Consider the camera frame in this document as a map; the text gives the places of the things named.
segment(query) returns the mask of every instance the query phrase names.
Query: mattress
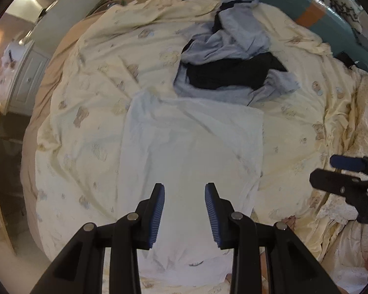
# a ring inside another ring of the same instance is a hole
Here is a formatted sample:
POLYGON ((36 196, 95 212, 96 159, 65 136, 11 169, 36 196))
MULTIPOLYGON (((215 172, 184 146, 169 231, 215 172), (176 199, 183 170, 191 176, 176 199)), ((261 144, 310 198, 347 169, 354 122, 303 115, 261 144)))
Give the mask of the mattress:
MULTIPOLYGON (((112 191, 98 195, 93 190, 97 190, 100 184, 114 186, 114 178, 99 182, 95 178, 101 175, 101 171, 95 167, 96 164, 81 161, 81 158, 69 158, 70 147, 79 144, 73 142, 72 128, 79 130, 83 121, 96 110, 105 110, 113 117, 107 124, 115 123, 120 136, 127 106, 139 89, 151 87, 160 96, 175 97, 172 81, 179 54, 187 43, 180 37, 180 29, 194 21, 212 20, 210 11, 218 4, 218 0, 191 1, 183 7, 179 0, 150 0, 127 7, 124 14, 120 7, 114 6, 99 20, 95 16, 77 24, 56 51, 26 131, 21 172, 30 230, 50 259, 83 223, 93 220, 105 224, 117 219, 111 212, 109 197, 104 196, 111 195, 112 191), (84 60, 89 61, 89 70, 81 74, 79 68, 84 60), (114 81, 117 76, 123 83, 114 81), (123 100, 112 98, 108 87, 112 81, 117 83, 118 89, 125 86, 123 100), (63 113, 68 105, 72 107, 71 112, 67 109, 63 113), (40 125, 37 150, 36 137, 40 125), (57 154, 58 145, 60 149, 66 147, 67 152, 64 150, 57 154), (83 173, 74 176, 74 169, 81 169, 83 173), (69 193, 74 194, 72 199, 75 202, 71 205, 96 207, 98 215, 75 218, 68 204, 64 207, 57 202, 50 203, 51 191, 63 184, 69 193), (79 194, 84 187, 90 188, 87 197, 79 194)), ((317 167, 330 169, 329 157, 344 153, 352 144, 357 122, 350 115, 362 76, 357 70, 348 70, 334 59, 328 44, 295 24, 279 9, 260 4, 253 12, 270 36, 270 51, 296 74, 301 85, 291 95, 254 105, 264 112, 264 156, 253 217, 259 222, 273 224, 296 216, 296 234, 321 261, 345 225, 346 218, 339 220, 327 214, 318 216, 328 196, 311 188, 309 174, 317 167)), ((106 161, 106 148, 100 145, 98 136, 92 134, 91 138, 85 129, 85 132, 76 134, 81 144, 86 147, 90 140, 97 140, 89 145, 89 155, 106 161)), ((120 140, 115 149, 120 153, 120 140)), ((111 165, 106 166, 104 175, 114 175, 112 162, 111 165)), ((155 280, 144 279, 142 284, 150 290, 158 287, 155 280)), ((208 291, 220 292, 224 287, 227 286, 220 284, 208 291)))

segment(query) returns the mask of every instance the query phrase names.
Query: floor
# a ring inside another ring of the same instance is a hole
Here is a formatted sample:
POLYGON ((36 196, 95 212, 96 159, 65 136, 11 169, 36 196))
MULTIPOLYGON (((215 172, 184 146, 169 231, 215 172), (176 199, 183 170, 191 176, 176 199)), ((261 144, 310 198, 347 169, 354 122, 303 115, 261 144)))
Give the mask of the floor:
MULTIPOLYGON (((0 118, 0 136, 22 140, 29 118, 8 114, 0 118)), ((0 139, 0 200, 7 229, 16 254, 0 232, 0 281, 9 294, 29 294, 49 261, 34 243, 24 216, 22 186, 19 180, 21 145, 0 139)))

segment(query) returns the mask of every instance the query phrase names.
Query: white wall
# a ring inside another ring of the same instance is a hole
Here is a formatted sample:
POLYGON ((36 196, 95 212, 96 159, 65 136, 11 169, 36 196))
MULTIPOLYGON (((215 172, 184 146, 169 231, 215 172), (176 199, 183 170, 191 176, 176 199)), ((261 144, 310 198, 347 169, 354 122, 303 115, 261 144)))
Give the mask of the white wall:
POLYGON ((53 55, 69 29, 84 19, 100 0, 57 0, 47 14, 37 23, 24 42, 34 40, 34 45, 53 55))
POLYGON ((42 6, 36 0, 14 0, 6 13, 35 23, 41 13, 42 6))

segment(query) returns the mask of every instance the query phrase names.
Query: beige blanket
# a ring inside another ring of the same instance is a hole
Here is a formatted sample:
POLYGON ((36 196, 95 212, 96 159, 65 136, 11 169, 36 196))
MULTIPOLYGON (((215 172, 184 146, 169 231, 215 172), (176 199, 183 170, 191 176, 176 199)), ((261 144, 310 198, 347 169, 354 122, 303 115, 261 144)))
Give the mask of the beige blanket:
POLYGON ((56 52, 45 71, 45 76, 38 90, 30 124, 28 125, 22 149, 22 166, 20 169, 20 180, 23 185, 25 196, 27 221, 31 235, 35 243, 42 250, 36 217, 37 188, 35 184, 35 153, 37 150, 37 132, 42 122, 50 113, 51 98, 53 91, 60 83, 64 62, 68 54, 75 46, 79 37, 95 22, 102 13, 96 13, 80 21, 69 30, 60 42, 56 52))

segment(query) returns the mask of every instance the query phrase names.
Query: bed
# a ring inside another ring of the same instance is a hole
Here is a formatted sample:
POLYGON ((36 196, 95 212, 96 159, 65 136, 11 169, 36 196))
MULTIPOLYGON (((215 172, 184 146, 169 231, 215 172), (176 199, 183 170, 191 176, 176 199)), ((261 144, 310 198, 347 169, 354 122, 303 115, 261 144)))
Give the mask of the bed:
MULTIPOLYGON (((119 182, 131 99, 145 88, 161 98, 177 97, 172 82, 187 43, 180 30, 211 21, 218 4, 149 0, 113 6, 75 25, 59 45, 37 94, 21 168, 30 231, 49 259, 83 223, 101 225, 120 217, 112 204, 117 195, 107 187, 119 182)), ((355 143, 357 89, 368 83, 368 74, 347 69, 319 36, 278 8, 261 3, 253 14, 271 39, 270 51, 295 73, 300 89, 253 105, 263 112, 263 164, 256 196, 246 196, 252 206, 242 211, 265 224, 295 216, 295 233, 322 261, 355 213, 339 199, 313 190, 308 178, 315 168, 331 169, 329 157, 355 143)), ((227 293, 228 288, 226 281, 179 292, 227 293)), ((142 278, 145 289, 178 291, 142 278)))

